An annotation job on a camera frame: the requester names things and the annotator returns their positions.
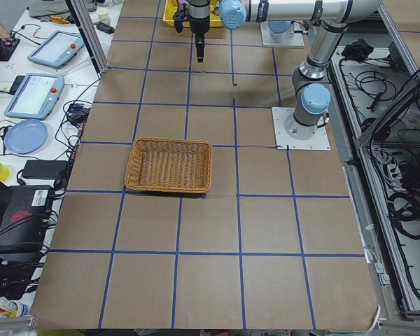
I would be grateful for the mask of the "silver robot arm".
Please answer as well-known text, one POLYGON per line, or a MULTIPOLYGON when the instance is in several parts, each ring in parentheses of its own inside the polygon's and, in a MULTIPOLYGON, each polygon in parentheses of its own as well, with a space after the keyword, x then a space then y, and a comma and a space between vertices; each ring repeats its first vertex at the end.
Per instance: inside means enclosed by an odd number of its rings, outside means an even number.
POLYGON ((327 111, 330 91, 322 85, 330 59, 347 25, 360 21, 380 6, 380 1, 220 1, 220 21, 227 29, 247 22, 306 20, 320 23, 306 60, 294 70, 292 82, 296 107, 285 122, 294 139, 313 137, 321 116, 327 111))

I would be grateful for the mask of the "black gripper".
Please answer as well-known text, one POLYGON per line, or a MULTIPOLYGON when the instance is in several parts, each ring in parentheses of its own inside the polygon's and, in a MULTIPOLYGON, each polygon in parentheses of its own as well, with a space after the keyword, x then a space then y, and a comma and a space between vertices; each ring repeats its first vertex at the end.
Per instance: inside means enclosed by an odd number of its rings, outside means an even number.
POLYGON ((190 30, 195 35, 195 47, 197 53, 197 62, 203 63, 204 61, 204 48, 205 48, 205 39, 204 35, 199 34, 206 34, 210 29, 210 16, 196 18, 193 16, 189 16, 190 22, 190 30))

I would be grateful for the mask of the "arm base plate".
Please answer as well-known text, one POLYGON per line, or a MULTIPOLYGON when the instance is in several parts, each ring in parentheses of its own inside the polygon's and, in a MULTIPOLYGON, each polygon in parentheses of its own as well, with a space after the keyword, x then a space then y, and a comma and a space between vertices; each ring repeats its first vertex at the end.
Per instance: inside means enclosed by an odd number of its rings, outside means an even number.
POLYGON ((272 107, 276 148, 279 150, 329 151, 330 142, 321 116, 316 125, 302 126, 294 119, 294 108, 272 107))
POLYGON ((266 21, 260 24, 262 45, 270 48, 304 48, 306 29, 296 21, 266 21))

